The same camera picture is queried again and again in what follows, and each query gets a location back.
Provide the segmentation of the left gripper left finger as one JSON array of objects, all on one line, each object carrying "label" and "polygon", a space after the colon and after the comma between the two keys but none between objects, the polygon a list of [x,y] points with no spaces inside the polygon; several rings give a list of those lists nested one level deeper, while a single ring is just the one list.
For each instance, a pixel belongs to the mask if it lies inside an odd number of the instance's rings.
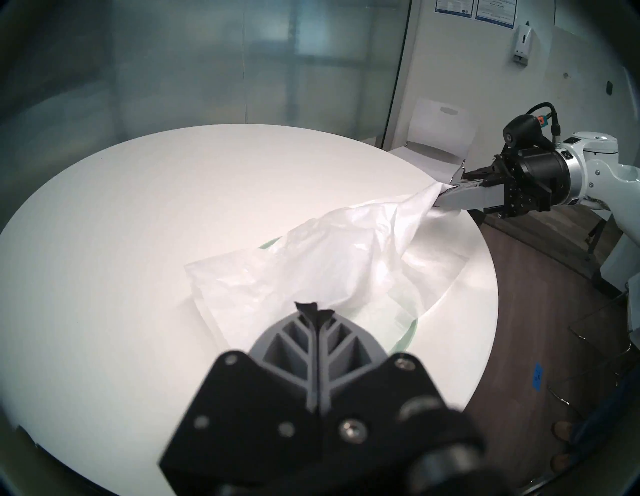
[{"label": "left gripper left finger", "polygon": [[219,356],[159,460],[175,494],[261,491],[319,459],[317,303]]}]

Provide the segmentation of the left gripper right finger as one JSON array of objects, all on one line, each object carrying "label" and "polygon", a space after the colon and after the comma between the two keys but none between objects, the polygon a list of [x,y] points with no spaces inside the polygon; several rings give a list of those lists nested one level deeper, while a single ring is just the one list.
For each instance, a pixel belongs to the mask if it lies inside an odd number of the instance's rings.
[{"label": "left gripper right finger", "polygon": [[333,310],[316,311],[316,403],[320,451],[481,451],[417,357],[385,353]]}]

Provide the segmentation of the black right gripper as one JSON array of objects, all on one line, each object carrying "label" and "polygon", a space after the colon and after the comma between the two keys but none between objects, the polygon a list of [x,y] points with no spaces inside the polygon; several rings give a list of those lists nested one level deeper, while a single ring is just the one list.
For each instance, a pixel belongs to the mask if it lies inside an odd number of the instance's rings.
[{"label": "black right gripper", "polygon": [[[482,182],[504,184],[482,185]],[[465,171],[463,182],[440,193],[435,207],[485,210],[503,207],[500,215],[512,218],[531,211],[550,211],[569,198],[569,168],[557,151],[521,149],[495,156],[494,168]]]}]

